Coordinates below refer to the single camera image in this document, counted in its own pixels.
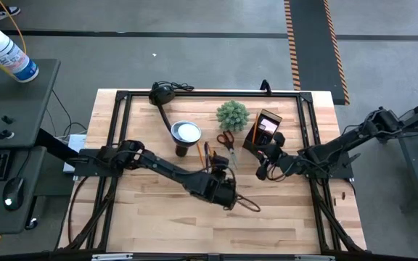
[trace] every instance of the green succulent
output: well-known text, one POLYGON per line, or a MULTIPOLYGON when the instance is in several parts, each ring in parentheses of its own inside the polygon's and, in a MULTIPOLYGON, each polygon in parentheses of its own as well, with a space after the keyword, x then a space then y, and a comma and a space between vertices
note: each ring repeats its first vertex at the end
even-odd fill
POLYGON ((221 123, 220 129, 225 131, 242 131, 247 125, 249 112, 243 104, 228 101, 217 108, 217 120, 221 123))

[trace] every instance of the wooden tabletop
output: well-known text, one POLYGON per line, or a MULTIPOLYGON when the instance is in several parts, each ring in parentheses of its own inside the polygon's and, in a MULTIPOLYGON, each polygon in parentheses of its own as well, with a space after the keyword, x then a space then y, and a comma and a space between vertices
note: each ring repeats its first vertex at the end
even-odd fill
MULTIPOLYGON (((86 139, 87 148, 99 148, 106 144, 116 91, 98 90, 86 139)), ((340 135, 332 96, 330 92, 322 91, 312 94, 321 142, 325 143, 340 135)), ((215 113, 217 107, 228 100, 230 98, 176 97, 164 105, 164 110, 171 123, 179 120, 196 123, 202 130, 201 144, 208 141, 218 154, 228 157, 227 150, 216 141, 220 130, 215 113)), ((251 112, 246 129, 234 133, 239 162, 239 168, 235 170, 237 191, 259 204, 262 211, 250 212, 239 205, 232 211, 224 211, 218 205, 189 196, 181 185, 150 170, 127 170, 118 185, 108 252, 319 253, 311 191, 306 178, 293 175, 279 183, 260 181, 255 176, 258 161, 242 148, 245 136, 254 123, 255 114, 262 109, 282 117, 279 131, 287 139, 283 150, 296 154, 297 150, 303 148, 295 100, 241 97, 235 100, 243 103, 251 112)), ((119 116, 116 137, 121 118, 119 116)), ((149 104, 147 97, 133 98, 126 139, 143 142, 156 155, 187 170, 202 167, 196 146, 191 147, 184 158, 175 155, 172 138, 157 107, 149 104)), ((73 208, 74 236, 91 215, 98 180, 88 179, 78 194, 73 208)), ((331 180, 329 185, 332 198, 336 199, 337 219, 353 240, 365 248, 352 188, 344 181, 331 180)), ((331 246, 328 222, 324 222, 324 226, 331 246)), ((65 245, 67 223, 63 227, 59 247, 65 245)))

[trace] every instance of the shoe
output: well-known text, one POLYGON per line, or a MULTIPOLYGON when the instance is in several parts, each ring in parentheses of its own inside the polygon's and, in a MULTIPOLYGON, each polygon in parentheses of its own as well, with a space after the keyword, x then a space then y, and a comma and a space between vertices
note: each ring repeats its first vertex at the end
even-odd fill
MULTIPOLYGON (((20 13, 20 8, 19 7, 6 7, 6 9, 9 11, 11 16, 15 16, 15 15, 18 15, 20 13)), ((9 15, 6 13, 6 11, 4 11, 4 10, 0 11, 0 21, 3 20, 4 18, 8 17, 8 16, 9 15)))

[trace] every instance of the white bottle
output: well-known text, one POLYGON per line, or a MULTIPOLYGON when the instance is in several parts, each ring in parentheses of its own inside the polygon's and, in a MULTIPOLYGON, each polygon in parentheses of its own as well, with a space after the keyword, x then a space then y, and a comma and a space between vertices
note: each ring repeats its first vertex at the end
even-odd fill
POLYGON ((16 81, 27 83, 38 75, 36 65, 9 37, 0 31, 0 68, 16 81))

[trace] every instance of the orange-handled scissors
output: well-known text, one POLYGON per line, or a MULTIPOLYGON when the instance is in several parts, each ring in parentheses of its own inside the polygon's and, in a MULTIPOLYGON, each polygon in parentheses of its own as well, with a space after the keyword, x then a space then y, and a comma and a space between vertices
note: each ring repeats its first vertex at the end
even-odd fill
POLYGON ((231 134, 230 130, 224 131, 223 134, 217 135, 217 141, 229 150, 233 165, 236 169, 238 169, 237 156, 235 155, 235 150, 233 148, 233 143, 235 142, 235 139, 233 138, 233 135, 231 134))

